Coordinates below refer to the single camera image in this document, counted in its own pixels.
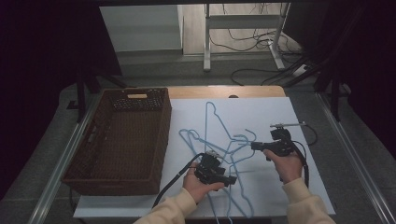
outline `wicker basket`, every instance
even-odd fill
[[[166,88],[104,91],[62,181],[82,195],[157,194],[171,113]]]

